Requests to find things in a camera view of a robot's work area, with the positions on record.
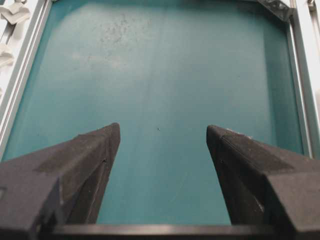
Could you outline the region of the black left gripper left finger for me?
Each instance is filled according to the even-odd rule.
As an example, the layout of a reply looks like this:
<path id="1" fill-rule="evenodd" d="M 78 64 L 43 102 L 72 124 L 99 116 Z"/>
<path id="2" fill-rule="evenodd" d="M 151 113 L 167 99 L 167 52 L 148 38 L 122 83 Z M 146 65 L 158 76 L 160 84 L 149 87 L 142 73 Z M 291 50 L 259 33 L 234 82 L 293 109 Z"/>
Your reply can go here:
<path id="1" fill-rule="evenodd" d="M 120 125 L 80 134 L 60 144 L 0 164 L 0 230 L 34 232 L 51 217 L 65 221 L 69 204 L 93 173 L 110 166 Z"/>

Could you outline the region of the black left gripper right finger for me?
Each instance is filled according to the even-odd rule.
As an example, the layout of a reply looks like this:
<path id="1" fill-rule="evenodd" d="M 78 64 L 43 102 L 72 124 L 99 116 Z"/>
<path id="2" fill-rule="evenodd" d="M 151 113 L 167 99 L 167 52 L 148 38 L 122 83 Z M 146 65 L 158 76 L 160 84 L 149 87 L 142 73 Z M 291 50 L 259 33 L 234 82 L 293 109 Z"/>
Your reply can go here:
<path id="1" fill-rule="evenodd" d="M 206 143 L 233 224 L 320 229 L 320 162 L 209 125 Z"/>

